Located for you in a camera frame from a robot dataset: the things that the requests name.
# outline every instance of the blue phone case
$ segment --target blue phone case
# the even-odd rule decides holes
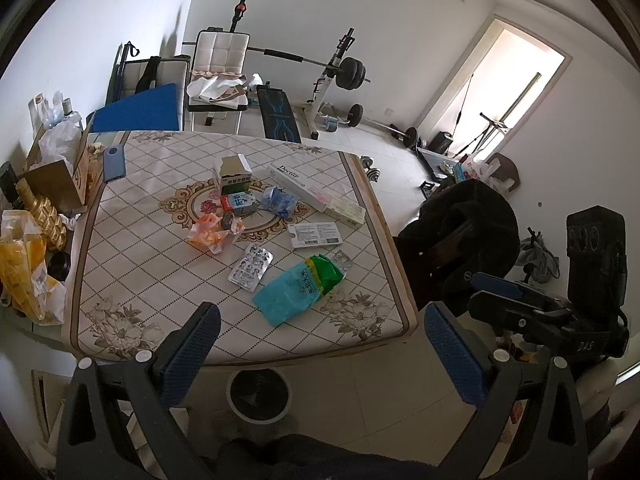
[[[103,175],[105,182],[126,176],[127,170],[124,163],[124,147],[122,144],[107,148],[104,150],[102,156],[104,161]]]

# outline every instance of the blue snack bag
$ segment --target blue snack bag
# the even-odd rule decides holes
[[[278,326],[323,298],[343,277],[331,260],[318,254],[264,286],[253,302],[271,326]]]

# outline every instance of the blue cushion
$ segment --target blue cushion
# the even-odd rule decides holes
[[[95,111],[93,132],[161,130],[176,132],[178,105],[175,83],[133,94]]]
[[[463,402],[480,409],[486,399],[482,368],[438,308],[424,309],[424,331]]]

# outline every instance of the trash can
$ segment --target trash can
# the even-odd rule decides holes
[[[274,368],[240,370],[226,384],[226,400],[234,413],[251,424],[273,424],[291,406],[287,378]]]

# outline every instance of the weight plate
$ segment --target weight plate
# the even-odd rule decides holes
[[[402,143],[406,148],[409,148],[410,150],[414,149],[417,142],[418,130],[416,130],[414,127],[411,127],[407,131],[405,131]]]
[[[324,123],[324,129],[328,132],[334,132],[338,129],[338,123],[334,123],[333,121],[326,121]]]
[[[358,71],[358,61],[353,59],[353,57],[345,57],[340,62],[340,72],[335,78],[335,83],[340,88],[348,89],[351,83],[353,83],[353,79],[356,77],[356,72]]]
[[[362,86],[362,83],[364,83],[364,78],[367,76],[367,68],[363,65],[362,66],[362,77],[360,79],[358,79],[358,83],[356,84],[356,86],[353,87],[353,89],[357,89],[360,88]]]
[[[351,84],[348,88],[346,88],[346,90],[354,90],[356,88],[356,85],[360,82],[362,74],[364,73],[364,65],[362,64],[362,62],[359,59],[356,59],[356,63],[358,64],[356,68],[356,75],[353,77],[353,81],[351,81]]]
[[[351,109],[349,110],[349,115],[347,115],[347,120],[349,121],[349,126],[351,128],[355,128],[356,126],[358,126],[358,124],[360,124],[360,121],[362,120],[362,112],[362,105],[356,104],[351,107]]]

